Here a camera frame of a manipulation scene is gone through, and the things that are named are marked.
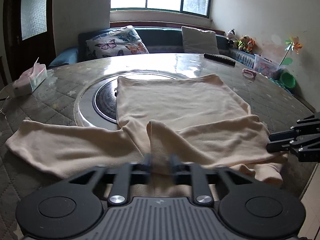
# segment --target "window frame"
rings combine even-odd
[[[184,2],[184,0],[181,0],[180,10],[179,11],[167,10],[167,9],[147,8],[148,0],[146,0],[144,8],[143,7],[138,7],[138,8],[128,7],[128,8],[111,8],[110,10],[111,11],[124,11],[124,10],[164,11],[164,12],[175,12],[175,13],[182,13],[182,14],[188,14],[188,15],[193,15],[193,16],[199,16],[199,17],[203,17],[203,18],[209,18],[212,0],[208,0],[207,15],[184,11],[183,10],[183,2]]]

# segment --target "white pillow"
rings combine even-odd
[[[216,33],[182,26],[182,42],[185,53],[219,54]]]
[[[87,58],[149,54],[132,25],[103,33],[86,41]]]

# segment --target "colorful pinwheel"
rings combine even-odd
[[[290,37],[289,40],[285,41],[285,44],[289,45],[285,50],[292,50],[299,54],[299,50],[302,49],[303,45],[299,43],[299,37]]]

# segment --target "butterfly print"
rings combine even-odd
[[[92,60],[92,59],[97,59],[96,50],[94,50],[94,51],[92,52],[92,54],[89,53],[89,54],[88,54],[88,57],[89,57],[90,60]]]
[[[143,47],[143,44],[141,42],[138,43],[138,45],[133,46],[125,46],[127,49],[131,51],[132,54],[137,54],[138,52],[141,54],[141,52],[145,53],[146,50]]]
[[[128,35],[116,34],[116,36],[124,42],[136,41],[137,39],[132,30],[128,32]]]
[[[97,39],[101,39],[103,37],[106,37],[108,35],[108,33],[103,33],[103,34],[100,34],[98,36],[95,36],[92,38],[93,41],[97,40]]]
[[[101,49],[110,49],[115,48],[117,45],[115,43],[115,39],[113,39],[109,42],[105,41],[105,43],[96,44],[95,46],[100,47]]]
[[[124,56],[123,49],[121,49],[121,50],[118,51],[117,56]]]

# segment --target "plastic container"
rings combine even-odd
[[[296,86],[295,78],[288,72],[283,72],[281,74],[280,81],[285,86],[285,88],[288,90],[292,90]]]
[[[270,62],[257,54],[255,54],[253,69],[268,78],[273,78],[274,80],[278,80],[280,77],[279,64]]]

